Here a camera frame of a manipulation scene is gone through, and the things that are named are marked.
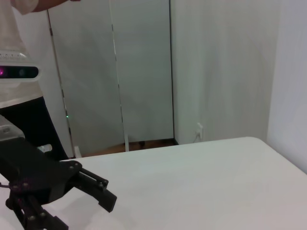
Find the screw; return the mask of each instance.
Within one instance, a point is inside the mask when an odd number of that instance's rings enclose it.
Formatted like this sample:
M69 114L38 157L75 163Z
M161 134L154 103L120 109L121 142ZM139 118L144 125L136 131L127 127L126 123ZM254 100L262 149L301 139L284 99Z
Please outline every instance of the screw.
M4 128L3 132L4 132L4 133L8 133L8 132L10 132L10 130L11 130L11 129L10 129L9 127L8 127L8 128Z
M30 220L30 221L35 220L35 216L29 216L28 220Z

